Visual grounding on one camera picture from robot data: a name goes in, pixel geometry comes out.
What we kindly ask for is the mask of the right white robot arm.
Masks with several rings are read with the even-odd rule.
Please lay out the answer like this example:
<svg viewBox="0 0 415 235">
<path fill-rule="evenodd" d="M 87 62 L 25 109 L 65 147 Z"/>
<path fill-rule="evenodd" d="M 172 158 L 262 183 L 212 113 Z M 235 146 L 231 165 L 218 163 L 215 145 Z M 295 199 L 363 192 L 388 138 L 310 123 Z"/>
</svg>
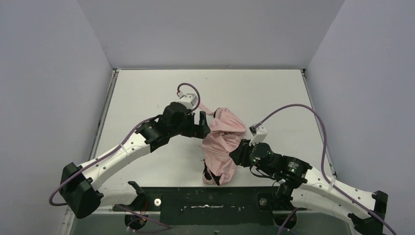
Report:
<svg viewBox="0 0 415 235">
<path fill-rule="evenodd" d="M 272 196 L 282 210 L 309 209 L 345 221 L 362 235 L 383 234 L 386 193 L 368 192 L 329 179 L 307 162 L 273 152 L 264 142 L 251 145 L 243 139 L 229 156 L 236 165 L 255 167 L 260 171 L 259 178 L 278 183 Z"/>
</svg>

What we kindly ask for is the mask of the pink folding umbrella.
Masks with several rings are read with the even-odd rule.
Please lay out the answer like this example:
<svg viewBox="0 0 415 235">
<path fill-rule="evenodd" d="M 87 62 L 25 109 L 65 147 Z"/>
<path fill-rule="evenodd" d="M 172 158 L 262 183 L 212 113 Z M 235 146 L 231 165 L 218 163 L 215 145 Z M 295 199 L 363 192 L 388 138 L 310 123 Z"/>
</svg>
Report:
<svg viewBox="0 0 415 235">
<path fill-rule="evenodd" d="M 229 183 L 236 171 L 236 164 L 230 153 L 237 149 L 247 127 L 230 109 L 218 108 L 210 113 L 213 120 L 208 127 L 210 133 L 202 140 L 204 170 L 202 181 L 205 185 Z"/>
</svg>

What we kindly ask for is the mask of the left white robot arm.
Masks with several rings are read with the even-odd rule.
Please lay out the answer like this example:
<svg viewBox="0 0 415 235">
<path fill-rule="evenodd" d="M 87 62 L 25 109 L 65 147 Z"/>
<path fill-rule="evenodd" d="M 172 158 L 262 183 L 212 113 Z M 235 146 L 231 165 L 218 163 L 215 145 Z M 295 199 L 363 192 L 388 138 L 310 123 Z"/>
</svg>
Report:
<svg viewBox="0 0 415 235">
<path fill-rule="evenodd" d="M 85 218 L 103 206 L 138 205 L 140 187 L 134 181 L 110 186 L 106 181 L 140 157 L 169 143 L 175 136 L 204 139 L 210 132 L 207 113 L 195 114 L 184 104 L 172 102 L 162 114 L 140 122 L 116 147 L 80 165 L 67 164 L 62 171 L 58 192 L 64 205 L 78 219 Z"/>
</svg>

